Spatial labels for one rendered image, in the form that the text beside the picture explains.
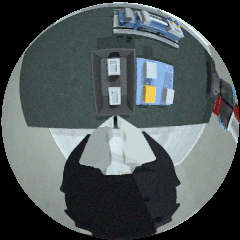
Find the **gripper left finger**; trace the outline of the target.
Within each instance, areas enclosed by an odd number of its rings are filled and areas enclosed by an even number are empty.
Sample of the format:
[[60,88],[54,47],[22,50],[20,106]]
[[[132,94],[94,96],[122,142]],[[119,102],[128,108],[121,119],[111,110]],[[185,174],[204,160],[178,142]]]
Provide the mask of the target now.
[[60,191],[65,193],[72,180],[79,176],[93,174],[94,168],[99,168],[106,175],[107,167],[112,161],[109,141],[114,127],[115,116],[112,116],[91,134],[87,134],[74,148],[64,166]]

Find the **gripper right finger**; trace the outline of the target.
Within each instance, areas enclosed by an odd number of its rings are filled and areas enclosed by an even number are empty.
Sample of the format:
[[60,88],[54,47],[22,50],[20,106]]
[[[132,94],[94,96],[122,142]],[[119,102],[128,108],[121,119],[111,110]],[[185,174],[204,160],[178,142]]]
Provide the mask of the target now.
[[[180,185],[174,164],[167,151],[145,131],[141,131],[123,118],[115,116],[116,125],[120,126],[120,137],[124,140],[123,160],[131,167],[133,173],[136,166],[144,171],[158,172],[172,180],[175,187]],[[120,125],[121,124],[121,125]]]

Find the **yellow block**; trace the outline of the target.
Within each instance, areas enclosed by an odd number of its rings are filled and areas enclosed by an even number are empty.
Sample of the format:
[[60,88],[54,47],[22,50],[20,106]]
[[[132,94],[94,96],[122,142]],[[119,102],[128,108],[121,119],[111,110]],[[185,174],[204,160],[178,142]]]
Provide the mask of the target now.
[[142,100],[145,103],[155,103],[156,87],[143,85]]

